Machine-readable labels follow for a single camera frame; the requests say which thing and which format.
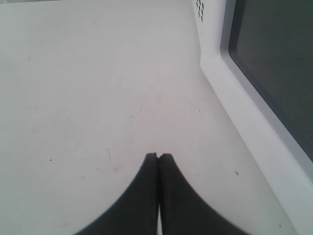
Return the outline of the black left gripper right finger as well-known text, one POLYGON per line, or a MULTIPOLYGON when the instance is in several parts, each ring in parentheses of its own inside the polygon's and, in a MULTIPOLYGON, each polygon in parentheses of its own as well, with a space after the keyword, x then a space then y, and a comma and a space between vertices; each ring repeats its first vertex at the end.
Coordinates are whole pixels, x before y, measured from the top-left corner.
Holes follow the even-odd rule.
POLYGON ((194 191, 171 154, 158 159, 160 217, 164 235, 245 235, 194 191))

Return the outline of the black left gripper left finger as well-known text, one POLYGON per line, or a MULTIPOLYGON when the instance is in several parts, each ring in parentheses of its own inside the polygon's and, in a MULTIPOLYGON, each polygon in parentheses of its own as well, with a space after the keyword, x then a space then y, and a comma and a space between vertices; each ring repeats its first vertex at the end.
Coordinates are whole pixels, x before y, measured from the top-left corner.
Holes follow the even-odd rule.
POLYGON ((148 153, 117 201, 77 234, 156 235, 158 207, 158 157, 148 153))

